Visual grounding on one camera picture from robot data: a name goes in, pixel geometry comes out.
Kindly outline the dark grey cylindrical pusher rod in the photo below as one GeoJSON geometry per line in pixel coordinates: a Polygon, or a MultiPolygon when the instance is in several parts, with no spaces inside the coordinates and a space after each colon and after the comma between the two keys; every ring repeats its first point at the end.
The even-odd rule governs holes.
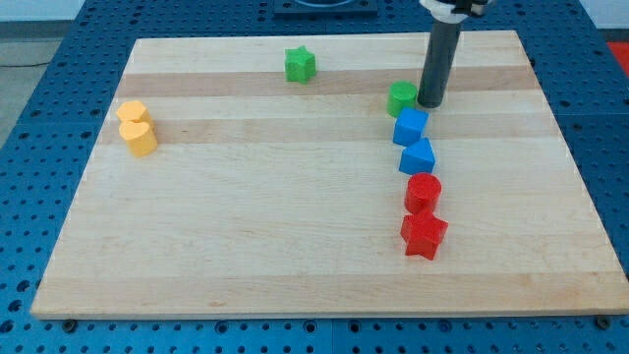
{"type": "Polygon", "coordinates": [[[461,23],[448,24],[439,20],[433,23],[417,96],[418,104],[424,108],[436,108],[442,103],[461,27],[461,23]]]}

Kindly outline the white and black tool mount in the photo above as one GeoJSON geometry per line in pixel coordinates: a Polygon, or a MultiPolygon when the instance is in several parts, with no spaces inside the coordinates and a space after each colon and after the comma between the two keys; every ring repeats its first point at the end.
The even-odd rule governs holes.
{"type": "Polygon", "coordinates": [[[481,18],[493,0],[420,0],[432,17],[446,24],[460,24],[468,18],[481,18]]]}

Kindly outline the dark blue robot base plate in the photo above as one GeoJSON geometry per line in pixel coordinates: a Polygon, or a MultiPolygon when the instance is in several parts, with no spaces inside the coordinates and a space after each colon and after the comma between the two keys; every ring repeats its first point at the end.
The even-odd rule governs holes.
{"type": "Polygon", "coordinates": [[[368,15],[375,16],[375,0],[272,0],[276,16],[368,15]]]}

